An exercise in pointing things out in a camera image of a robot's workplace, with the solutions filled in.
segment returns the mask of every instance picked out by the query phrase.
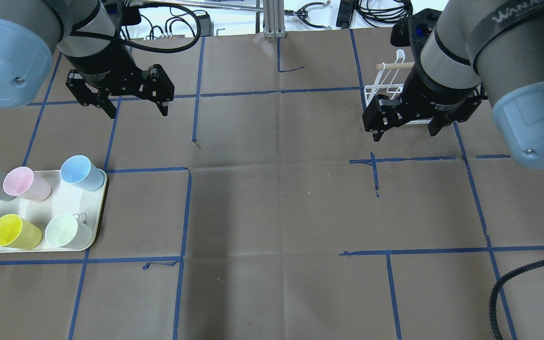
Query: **light blue joint cap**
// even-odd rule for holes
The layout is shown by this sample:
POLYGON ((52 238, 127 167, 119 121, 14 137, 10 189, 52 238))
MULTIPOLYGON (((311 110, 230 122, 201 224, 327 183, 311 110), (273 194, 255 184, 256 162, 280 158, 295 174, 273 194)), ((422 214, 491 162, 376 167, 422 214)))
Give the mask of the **light blue joint cap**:
POLYGON ((28 28, 0 19, 0 107, 30 103, 50 73, 50 48, 28 28))
POLYGON ((518 163, 544 169, 544 82, 505 95, 493 108, 493 120, 518 163))

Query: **blue cup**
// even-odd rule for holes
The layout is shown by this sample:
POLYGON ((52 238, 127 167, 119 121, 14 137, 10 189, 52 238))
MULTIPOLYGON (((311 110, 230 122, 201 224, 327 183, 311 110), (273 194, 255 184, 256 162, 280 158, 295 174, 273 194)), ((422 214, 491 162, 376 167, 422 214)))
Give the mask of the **blue cup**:
POLYGON ((60 168, 60 178, 87 191, 96 191, 104 184, 104 172, 83 155, 67 159, 60 168))

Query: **white wire rack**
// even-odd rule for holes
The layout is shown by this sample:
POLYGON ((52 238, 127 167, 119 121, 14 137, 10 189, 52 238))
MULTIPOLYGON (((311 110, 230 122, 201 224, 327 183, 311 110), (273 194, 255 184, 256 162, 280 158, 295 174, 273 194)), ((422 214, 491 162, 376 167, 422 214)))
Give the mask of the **white wire rack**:
MULTIPOLYGON (((386 64, 382 62, 381 64, 377 64, 377 76, 375 78, 375 83, 373 85, 365 86, 366 105, 369 106, 373 96, 376 95, 379 90, 384 90, 385 93, 391 95, 391 99, 395 99, 397 95, 402 93, 402 89, 404 88, 404 84, 394 83, 396 76, 401 69, 410 71, 414 65, 414 62, 406 62, 404 50, 396 50, 396 60, 393 63, 386 64)), ((430 121, 431 119, 413 120, 405 125, 427 124, 430 121)))

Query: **white tray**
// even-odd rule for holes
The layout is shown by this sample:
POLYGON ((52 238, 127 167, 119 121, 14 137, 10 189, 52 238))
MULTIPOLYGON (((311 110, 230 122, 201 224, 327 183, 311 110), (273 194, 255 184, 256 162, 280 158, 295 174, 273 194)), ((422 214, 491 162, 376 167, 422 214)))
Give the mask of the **white tray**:
POLYGON ((0 247, 0 253, 26 253, 26 252, 78 252, 88 249, 95 241, 95 235, 100 224, 100 213, 104 203, 104 192, 108 184, 108 177, 104 174, 104 185, 96 191, 85 191, 60 180, 60 170, 35 171, 43 177, 52 187, 52 194, 43 202, 33 202, 23 198, 14 198, 11 201, 0 201, 0 217, 7 213, 15 213, 25 220, 37 226, 42 232, 50 220, 63 213, 82 214, 80 222, 87 221, 93 236, 89 244, 83 249, 67 249, 54 247, 41 239, 39 245, 33 249, 17 249, 0 247))

